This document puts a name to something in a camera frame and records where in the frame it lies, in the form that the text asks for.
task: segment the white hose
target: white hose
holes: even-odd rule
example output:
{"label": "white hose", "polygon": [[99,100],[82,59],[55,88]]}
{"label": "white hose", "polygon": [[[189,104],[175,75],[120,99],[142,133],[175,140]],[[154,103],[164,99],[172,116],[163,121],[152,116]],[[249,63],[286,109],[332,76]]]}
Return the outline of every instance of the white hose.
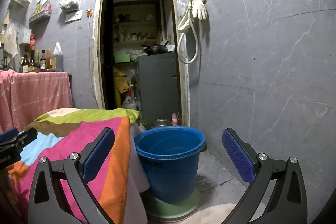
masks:
{"label": "white hose", "polygon": [[190,61],[182,60],[182,55],[180,54],[181,42],[182,42],[183,37],[185,36],[185,32],[183,32],[181,34],[180,39],[179,39],[178,44],[177,44],[177,56],[181,60],[182,63],[187,64],[187,65],[193,63],[196,60],[196,58],[198,56],[198,47],[199,47],[196,31],[195,31],[193,22],[191,21],[190,13],[191,13],[191,9],[188,9],[188,19],[189,19],[189,22],[190,22],[191,29],[193,30],[194,37],[195,37],[195,43],[196,43],[196,52],[195,52],[195,55],[192,58],[192,60],[190,60]]}

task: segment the blue gripper pad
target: blue gripper pad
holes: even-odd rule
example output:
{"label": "blue gripper pad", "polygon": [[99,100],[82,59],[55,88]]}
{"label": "blue gripper pad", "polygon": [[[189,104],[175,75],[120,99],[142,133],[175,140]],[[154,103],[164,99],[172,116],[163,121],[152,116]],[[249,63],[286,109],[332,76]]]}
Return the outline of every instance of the blue gripper pad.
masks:
{"label": "blue gripper pad", "polygon": [[11,139],[19,135],[19,130],[14,127],[2,134],[0,134],[0,143],[9,142]]}
{"label": "blue gripper pad", "polygon": [[241,179],[252,184],[255,179],[254,164],[228,129],[223,131],[222,142]]}
{"label": "blue gripper pad", "polygon": [[101,166],[114,145],[114,141],[114,131],[109,128],[90,156],[83,163],[82,179],[85,183],[93,181],[96,178]]}

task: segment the electrical outlet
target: electrical outlet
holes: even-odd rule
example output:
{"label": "electrical outlet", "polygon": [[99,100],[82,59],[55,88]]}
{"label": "electrical outlet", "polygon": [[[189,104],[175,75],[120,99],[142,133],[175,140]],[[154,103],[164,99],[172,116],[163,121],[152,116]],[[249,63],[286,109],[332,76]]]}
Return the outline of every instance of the electrical outlet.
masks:
{"label": "electrical outlet", "polygon": [[65,17],[65,23],[82,19],[82,14],[83,10],[67,14]]}

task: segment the orange stripe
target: orange stripe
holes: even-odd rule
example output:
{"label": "orange stripe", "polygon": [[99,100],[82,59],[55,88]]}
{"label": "orange stripe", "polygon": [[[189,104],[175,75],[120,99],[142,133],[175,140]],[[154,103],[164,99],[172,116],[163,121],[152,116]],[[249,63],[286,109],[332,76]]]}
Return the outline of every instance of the orange stripe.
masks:
{"label": "orange stripe", "polygon": [[23,177],[28,172],[30,166],[25,165],[23,161],[18,161],[14,163],[14,168],[9,171],[9,173],[12,175],[15,186],[18,184],[19,180],[22,180]]}
{"label": "orange stripe", "polygon": [[99,204],[116,224],[123,224],[125,216],[131,151],[129,126],[129,118],[122,117],[115,144],[110,152],[106,179],[99,199]]}

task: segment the pink towel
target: pink towel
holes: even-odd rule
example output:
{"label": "pink towel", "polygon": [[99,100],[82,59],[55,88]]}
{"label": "pink towel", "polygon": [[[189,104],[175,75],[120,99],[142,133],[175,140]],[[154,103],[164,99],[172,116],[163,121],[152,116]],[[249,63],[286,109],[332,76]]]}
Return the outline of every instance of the pink towel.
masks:
{"label": "pink towel", "polygon": [[0,70],[0,134],[62,107],[73,107],[67,73]]}

